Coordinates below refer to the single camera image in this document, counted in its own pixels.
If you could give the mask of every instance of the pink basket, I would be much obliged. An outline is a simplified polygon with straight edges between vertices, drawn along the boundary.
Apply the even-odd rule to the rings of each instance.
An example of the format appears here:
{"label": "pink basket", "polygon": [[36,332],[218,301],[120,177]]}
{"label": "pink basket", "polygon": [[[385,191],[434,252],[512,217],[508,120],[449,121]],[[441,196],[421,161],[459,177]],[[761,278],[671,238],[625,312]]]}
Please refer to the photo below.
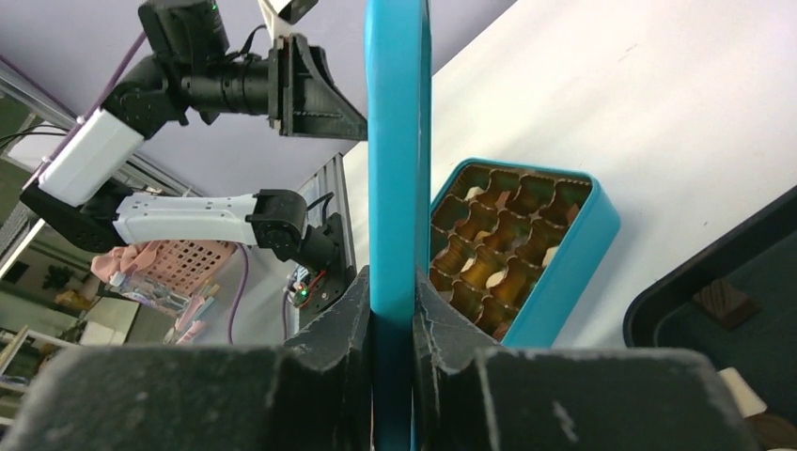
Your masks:
{"label": "pink basket", "polygon": [[235,244],[227,241],[164,240],[152,244],[155,242],[160,243],[155,259],[136,272],[183,295],[193,293],[235,252]]}

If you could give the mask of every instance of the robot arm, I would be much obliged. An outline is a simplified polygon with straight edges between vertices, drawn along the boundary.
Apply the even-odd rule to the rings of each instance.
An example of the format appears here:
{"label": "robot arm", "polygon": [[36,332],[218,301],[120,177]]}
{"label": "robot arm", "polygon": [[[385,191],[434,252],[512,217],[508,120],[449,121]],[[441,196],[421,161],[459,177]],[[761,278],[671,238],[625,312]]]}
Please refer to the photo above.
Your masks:
{"label": "robot arm", "polygon": [[[277,14],[258,1],[271,28],[279,24],[284,32],[289,24],[280,15],[295,22],[315,3],[294,0]],[[323,49],[299,34],[274,35],[262,58],[249,51],[253,32],[228,54],[212,0],[148,0],[138,12],[153,54],[125,75],[21,200],[90,252],[153,240],[236,241],[329,273],[340,260],[339,231],[307,225],[307,205],[297,193],[162,197],[133,193],[112,179],[166,122],[187,125],[189,107],[209,125],[222,113],[238,113],[268,116],[285,136],[366,140],[366,120],[337,91]]]}

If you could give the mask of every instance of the black tray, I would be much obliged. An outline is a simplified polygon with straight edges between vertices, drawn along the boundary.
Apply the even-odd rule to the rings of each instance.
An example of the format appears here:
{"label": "black tray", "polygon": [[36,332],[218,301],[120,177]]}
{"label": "black tray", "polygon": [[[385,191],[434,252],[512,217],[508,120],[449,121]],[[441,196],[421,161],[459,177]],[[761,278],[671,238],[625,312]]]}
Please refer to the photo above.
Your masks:
{"label": "black tray", "polygon": [[[720,277],[761,305],[731,332],[690,302]],[[623,336],[629,347],[687,348],[736,367],[768,412],[797,424],[797,187],[637,296]]]}

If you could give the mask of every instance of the white table surface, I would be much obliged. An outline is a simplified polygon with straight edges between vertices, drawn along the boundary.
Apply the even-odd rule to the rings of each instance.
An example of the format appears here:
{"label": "white table surface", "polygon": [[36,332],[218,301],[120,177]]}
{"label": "white table surface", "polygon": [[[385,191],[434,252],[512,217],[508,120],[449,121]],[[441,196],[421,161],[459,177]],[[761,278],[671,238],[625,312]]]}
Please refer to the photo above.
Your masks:
{"label": "white table surface", "polygon": [[[793,0],[520,0],[434,76],[433,194],[480,157],[589,172],[620,213],[556,346],[623,346],[642,290],[797,182],[796,23]],[[367,144],[344,164],[361,268]]]}

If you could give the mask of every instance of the wooden block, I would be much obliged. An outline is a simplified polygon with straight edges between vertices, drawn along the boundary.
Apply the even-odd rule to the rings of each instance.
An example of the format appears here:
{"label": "wooden block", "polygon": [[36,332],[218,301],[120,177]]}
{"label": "wooden block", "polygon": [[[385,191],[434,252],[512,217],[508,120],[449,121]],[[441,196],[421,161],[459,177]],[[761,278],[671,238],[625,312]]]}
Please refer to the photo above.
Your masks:
{"label": "wooden block", "polygon": [[773,413],[760,413],[745,418],[765,449],[797,447],[797,428],[786,418]]}
{"label": "wooden block", "polygon": [[692,297],[692,301],[709,318],[728,331],[739,326],[760,310],[755,301],[735,289],[725,279],[717,279],[703,287]]}

